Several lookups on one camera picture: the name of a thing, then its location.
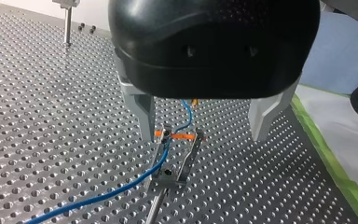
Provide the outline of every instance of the green tape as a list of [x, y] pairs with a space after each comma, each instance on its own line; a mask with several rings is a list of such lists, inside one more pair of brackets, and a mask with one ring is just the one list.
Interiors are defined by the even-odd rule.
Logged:
[[336, 156], [324, 141], [319, 129], [316, 127], [296, 95], [292, 100], [292, 108], [304, 131], [307, 133], [310, 141], [324, 162], [328, 173], [332, 176], [337, 187], [341, 190], [342, 194], [358, 216], [358, 185], [356, 182], [350, 180], [347, 173], [345, 173], [345, 170], [339, 164]]

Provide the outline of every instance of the screw hole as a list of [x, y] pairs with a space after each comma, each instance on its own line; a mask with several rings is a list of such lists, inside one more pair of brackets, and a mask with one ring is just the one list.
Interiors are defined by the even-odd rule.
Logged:
[[164, 174], [165, 174], [165, 175], [172, 175], [172, 171], [170, 171], [170, 170], [165, 170], [165, 171], [164, 171]]

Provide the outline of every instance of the metal clamp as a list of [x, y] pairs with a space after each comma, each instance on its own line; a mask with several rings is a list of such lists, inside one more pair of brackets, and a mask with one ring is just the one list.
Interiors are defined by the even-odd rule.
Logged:
[[[162, 190], [168, 189], [169, 195], [172, 199], [182, 196], [185, 190], [187, 177], [190, 174], [191, 167], [193, 166], [194, 160], [199, 152], [203, 137], [204, 133], [202, 130], [196, 129], [196, 137], [193, 141], [193, 145], [185, 156], [182, 166], [178, 172], [160, 169], [158, 172], [152, 174], [152, 179], [148, 185], [148, 195], [158, 196]], [[164, 146], [164, 144], [160, 144], [158, 146], [158, 151], [153, 165], [158, 162], [158, 159], [164, 150]]]
[[[164, 125], [162, 135], [159, 138], [160, 144], [158, 146], [158, 151], [153, 165], [155, 165], [161, 157], [167, 141], [170, 141], [170, 135], [171, 126]], [[150, 208], [149, 215], [147, 216], [146, 224], [154, 224], [156, 222], [159, 208], [161, 207], [166, 195], [169, 194], [171, 196], [171, 200], [174, 200], [175, 197], [182, 196], [191, 167], [193, 166], [197, 153], [200, 150], [203, 137], [204, 133], [202, 130], [196, 129], [196, 137], [193, 141], [193, 145], [185, 156], [179, 172], [176, 173], [168, 169], [159, 169], [152, 174], [152, 178], [147, 187], [147, 195], [155, 196], [155, 199], [152, 203], [152, 207]]]

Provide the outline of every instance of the blue cable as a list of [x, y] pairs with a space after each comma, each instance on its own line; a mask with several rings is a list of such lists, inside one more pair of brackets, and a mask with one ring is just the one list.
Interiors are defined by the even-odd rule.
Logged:
[[187, 128], [188, 126], [190, 126], [191, 122], [193, 121], [193, 113], [191, 112], [191, 107], [186, 103], [185, 100], [182, 100], [182, 104], [185, 106], [185, 108], [188, 111], [188, 123], [182, 127], [179, 127], [178, 129], [176, 129], [175, 130], [176, 133]]
[[[188, 111], [188, 115], [189, 115], [189, 120], [188, 120], [188, 123], [178, 129], [176, 129], [174, 132], [177, 133], [185, 128], [187, 128], [188, 126], [190, 126], [191, 124], [191, 121], [193, 120], [193, 114], [191, 112], [191, 108], [190, 106], [186, 103], [185, 100], [182, 100], [182, 103], [183, 105], [185, 106], [185, 108], [187, 109]], [[103, 200], [106, 200], [106, 199], [109, 199], [111, 197], [114, 197], [116, 195], [118, 195], [119, 193], [123, 192], [123, 191], [126, 191], [127, 189], [131, 189], [131, 188], [134, 188], [136, 185], [140, 184], [142, 181], [144, 181], [148, 176], [152, 175], [153, 173], [155, 173], [157, 171], [157, 169], [159, 169], [159, 167], [162, 166], [162, 164], [165, 162], [165, 160], [167, 159], [167, 156], [168, 156], [168, 149], [170, 147], [170, 142], [171, 141], [168, 141], [167, 145], [166, 145], [166, 148], [164, 150], [164, 153], [162, 154], [162, 157], [161, 157], [161, 160], [159, 160], [159, 162], [153, 166], [150, 170], [146, 171], [144, 174], [142, 174], [141, 176], [139, 176], [139, 178], [137, 178], [136, 180], [130, 182], [130, 184], [127, 184], [119, 189], [115, 189], [111, 192], [108, 192], [106, 194], [103, 194], [101, 196], [97, 196], [97, 197], [93, 197], [93, 198], [90, 198], [90, 199], [86, 199], [84, 201], [81, 201], [81, 202], [77, 202], [77, 203], [71, 203], [71, 204], [68, 204], [64, 207], [61, 207], [61, 208], [58, 208], [56, 210], [53, 210], [51, 212], [48, 212], [40, 217], [36, 217], [36, 218], [33, 218], [31, 220], [29, 220], [28, 222], [26, 222], [26, 224], [37, 224], [37, 223], [41, 223], [41, 222], [44, 222], [46, 220], [48, 220], [49, 218], [52, 218], [52, 217], [55, 217], [59, 214], [62, 214], [62, 213], [65, 213], [65, 212], [69, 212], [70, 210], [72, 209], [76, 209], [76, 208], [79, 208], [81, 206], [85, 206], [85, 205], [89, 205], [89, 204], [92, 204], [92, 203], [98, 203], [100, 201], [103, 201]]]

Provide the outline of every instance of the mounting hole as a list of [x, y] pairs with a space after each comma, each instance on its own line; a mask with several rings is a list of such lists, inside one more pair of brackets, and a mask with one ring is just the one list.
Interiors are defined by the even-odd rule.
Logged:
[[194, 46], [191, 45], [183, 46], [182, 51], [187, 56], [187, 58], [194, 57], [194, 54], [196, 53], [196, 49], [194, 48]]
[[172, 175], [172, 171], [170, 171], [170, 170], [165, 170], [165, 171], [164, 171], [164, 174], [165, 174], [165, 175]]

